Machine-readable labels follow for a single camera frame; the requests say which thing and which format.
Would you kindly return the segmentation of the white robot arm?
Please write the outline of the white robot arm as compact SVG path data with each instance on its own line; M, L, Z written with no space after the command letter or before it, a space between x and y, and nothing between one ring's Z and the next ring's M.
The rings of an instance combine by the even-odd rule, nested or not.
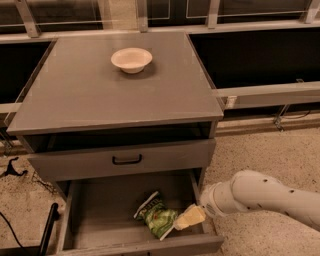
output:
M273 211L320 230L320 194L290 188L274 177L252 171L237 172L230 180L207 186L199 205L190 205L175 221L183 230L199 224L206 216Z

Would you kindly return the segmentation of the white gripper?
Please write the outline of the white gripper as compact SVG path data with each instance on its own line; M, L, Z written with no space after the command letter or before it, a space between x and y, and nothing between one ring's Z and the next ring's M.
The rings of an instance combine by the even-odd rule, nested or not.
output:
M174 228L183 230L189 226L202 223L206 219L206 214L210 217L227 216L229 199L230 185L228 182L219 182L206 186L200 195L200 205L204 210L196 204L190 205L174 221Z

